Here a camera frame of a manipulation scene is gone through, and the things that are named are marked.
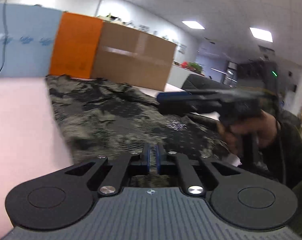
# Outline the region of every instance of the white pillar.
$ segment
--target white pillar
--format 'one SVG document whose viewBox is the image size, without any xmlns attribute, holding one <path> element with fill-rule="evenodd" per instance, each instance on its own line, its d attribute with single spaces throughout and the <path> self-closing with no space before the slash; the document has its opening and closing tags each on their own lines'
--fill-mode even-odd
<svg viewBox="0 0 302 240">
<path fill-rule="evenodd" d="M 293 104 L 291 106 L 290 112 L 293 113 L 294 115 L 298 115 L 300 112 L 302 106 L 302 69 L 301 69 L 301 76 L 299 79 L 298 87 L 296 90 L 296 95 L 293 100 Z"/>
</svg>

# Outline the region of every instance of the ceiling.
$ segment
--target ceiling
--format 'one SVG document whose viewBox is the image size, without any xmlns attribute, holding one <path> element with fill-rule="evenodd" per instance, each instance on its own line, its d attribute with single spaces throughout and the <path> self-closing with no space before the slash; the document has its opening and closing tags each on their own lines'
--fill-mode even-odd
<svg viewBox="0 0 302 240">
<path fill-rule="evenodd" d="M 259 57 L 262 45 L 274 49 L 277 57 L 302 65 L 302 0 L 127 1 L 184 29 L 213 54 L 224 48 L 226 58 Z M 190 29 L 181 21 L 197 21 L 205 30 Z M 273 43 L 254 38 L 249 27 L 270 31 Z M 217 49 L 205 38 L 213 40 Z"/>
</svg>

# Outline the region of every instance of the camouflage fabric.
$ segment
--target camouflage fabric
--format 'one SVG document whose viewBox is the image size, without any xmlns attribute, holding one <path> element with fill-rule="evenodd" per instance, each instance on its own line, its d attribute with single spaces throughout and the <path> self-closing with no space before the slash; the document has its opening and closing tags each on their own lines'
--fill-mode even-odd
<svg viewBox="0 0 302 240">
<path fill-rule="evenodd" d="M 166 151 L 181 152 L 190 159 L 222 158 L 228 154 L 219 134 L 208 129 L 212 126 L 208 118 L 163 116 L 155 98 L 128 84 L 104 79 L 82 81 L 68 76 L 47 76 L 46 82 L 55 119 L 74 163 L 98 155 L 115 159 L 124 151 L 141 152 L 145 142 L 153 148 L 162 143 Z M 154 150 L 150 170 L 150 176 L 135 183 L 145 187 L 170 183 L 166 176 L 156 175 Z"/>
</svg>

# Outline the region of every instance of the light blue partition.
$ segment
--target light blue partition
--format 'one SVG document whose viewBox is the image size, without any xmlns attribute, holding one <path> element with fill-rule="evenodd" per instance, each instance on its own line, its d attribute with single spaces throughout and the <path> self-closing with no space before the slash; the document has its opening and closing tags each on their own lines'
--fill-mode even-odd
<svg viewBox="0 0 302 240">
<path fill-rule="evenodd" d="M 3 43 L 3 4 L 0 3 L 0 68 Z M 43 77 L 48 74 L 62 11 L 20 4 L 6 5 L 8 39 L 0 77 Z"/>
</svg>

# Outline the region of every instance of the orange panel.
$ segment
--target orange panel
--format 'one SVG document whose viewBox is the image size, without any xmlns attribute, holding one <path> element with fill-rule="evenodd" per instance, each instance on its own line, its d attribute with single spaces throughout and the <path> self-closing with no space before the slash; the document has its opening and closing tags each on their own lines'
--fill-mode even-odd
<svg viewBox="0 0 302 240">
<path fill-rule="evenodd" d="M 103 21 L 64 12 L 51 58 L 51 75 L 90 78 Z"/>
</svg>

